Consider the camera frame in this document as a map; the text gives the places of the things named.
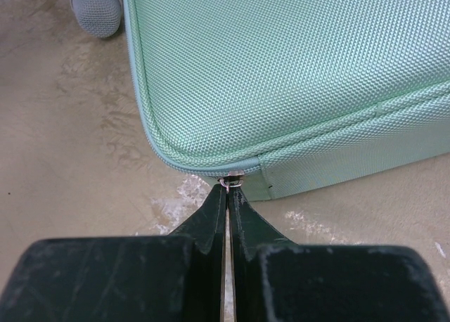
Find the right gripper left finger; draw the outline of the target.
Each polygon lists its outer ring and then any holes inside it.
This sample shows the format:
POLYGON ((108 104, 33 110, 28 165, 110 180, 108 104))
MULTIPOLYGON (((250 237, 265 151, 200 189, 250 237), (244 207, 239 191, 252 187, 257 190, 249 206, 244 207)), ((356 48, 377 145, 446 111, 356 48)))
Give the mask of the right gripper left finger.
POLYGON ((39 240, 1 294, 2 321, 222 321, 226 190, 165 236, 39 240))

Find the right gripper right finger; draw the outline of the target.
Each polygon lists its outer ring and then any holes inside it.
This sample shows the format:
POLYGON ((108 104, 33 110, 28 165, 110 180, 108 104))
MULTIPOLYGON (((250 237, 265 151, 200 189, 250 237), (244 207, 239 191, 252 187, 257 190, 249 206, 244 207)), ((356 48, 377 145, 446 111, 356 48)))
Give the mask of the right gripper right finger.
POLYGON ((398 245, 305 245, 229 193, 237 321, 448 321, 431 270, 398 245))

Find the mint green medicine case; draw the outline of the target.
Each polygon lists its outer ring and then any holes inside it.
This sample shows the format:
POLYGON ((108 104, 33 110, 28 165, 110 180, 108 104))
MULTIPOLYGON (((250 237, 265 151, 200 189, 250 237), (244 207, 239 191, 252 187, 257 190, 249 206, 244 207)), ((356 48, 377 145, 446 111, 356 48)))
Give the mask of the mint green medicine case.
POLYGON ((251 200, 449 152, 449 0, 124 0, 124 21, 155 153, 251 200))

